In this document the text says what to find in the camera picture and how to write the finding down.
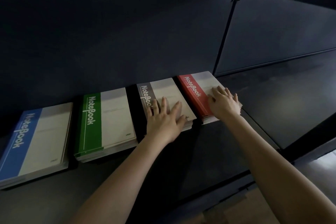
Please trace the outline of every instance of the green notebook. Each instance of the green notebook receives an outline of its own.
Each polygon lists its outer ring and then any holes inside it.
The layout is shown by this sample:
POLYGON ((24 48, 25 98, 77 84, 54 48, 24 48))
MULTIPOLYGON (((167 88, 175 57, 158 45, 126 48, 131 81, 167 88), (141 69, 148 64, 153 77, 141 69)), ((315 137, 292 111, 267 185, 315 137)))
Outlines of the green notebook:
POLYGON ((75 158, 81 162, 138 144, 125 88, 83 97, 75 158))

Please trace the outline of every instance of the forearm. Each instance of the forearm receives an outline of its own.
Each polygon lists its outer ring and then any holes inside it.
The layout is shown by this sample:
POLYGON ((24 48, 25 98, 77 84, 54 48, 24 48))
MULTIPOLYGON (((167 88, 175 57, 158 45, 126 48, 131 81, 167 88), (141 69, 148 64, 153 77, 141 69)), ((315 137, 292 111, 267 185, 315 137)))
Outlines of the forearm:
POLYGON ((72 223, 125 223, 147 172, 163 148, 159 140, 145 137, 84 203, 72 223))
POLYGON ((227 117, 259 189, 281 223, 334 223, 336 207, 241 116, 227 117))

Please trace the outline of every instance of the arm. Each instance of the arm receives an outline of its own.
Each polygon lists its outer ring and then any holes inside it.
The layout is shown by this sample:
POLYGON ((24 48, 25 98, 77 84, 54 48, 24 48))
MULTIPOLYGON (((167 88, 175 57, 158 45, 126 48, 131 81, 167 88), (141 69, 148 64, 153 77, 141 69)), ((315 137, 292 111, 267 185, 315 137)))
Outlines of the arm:
POLYGON ((212 89, 209 105, 237 139, 260 191, 280 223, 336 223, 336 207, 240 116, 237 94, 212 89))
POLYGON ((123 224, 137 198, 149 168, 161 150, 181 133, 186 117, 177 102, 167 114, 166 99, 162 98, 161 113, 157 101, 148 107, 147 135, 128 158, 107 178, 79 209, 72 224, 123 224))

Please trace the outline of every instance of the floor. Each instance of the floor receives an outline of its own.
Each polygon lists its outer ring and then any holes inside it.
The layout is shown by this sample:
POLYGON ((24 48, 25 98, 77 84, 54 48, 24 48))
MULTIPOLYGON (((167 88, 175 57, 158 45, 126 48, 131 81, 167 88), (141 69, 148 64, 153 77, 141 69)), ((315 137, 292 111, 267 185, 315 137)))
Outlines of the floor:
MULTIPOLYGON (((336 150, 297 168, 336 204, 336 150)), ((255 188, 179 224, 257 223, 279 224, 260 190, 255 188)))

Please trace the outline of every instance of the hand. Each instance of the hand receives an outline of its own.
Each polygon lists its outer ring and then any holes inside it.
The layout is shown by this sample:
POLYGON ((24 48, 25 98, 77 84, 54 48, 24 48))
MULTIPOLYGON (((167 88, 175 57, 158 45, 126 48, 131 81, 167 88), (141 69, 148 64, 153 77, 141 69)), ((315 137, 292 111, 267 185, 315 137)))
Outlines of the hand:
POLYGON ((224 121, 227 117, 240 115, 241 106, 238 102, 238 96, 232 96, 228 88, 212 88, 212 95, 208 95, 210 110, 217 119, 224 121))
POLYGON ((182 103, 178 101, 167 114, 167 99, 162 98, 161 112, 157 100, 153 100, 153 112, 147 107, 147 136, 155 140, 159 140, 166 146, 176 139, 181 133, 182 128, 187 120, 185 115, 177 117, 181 113, 182 103))

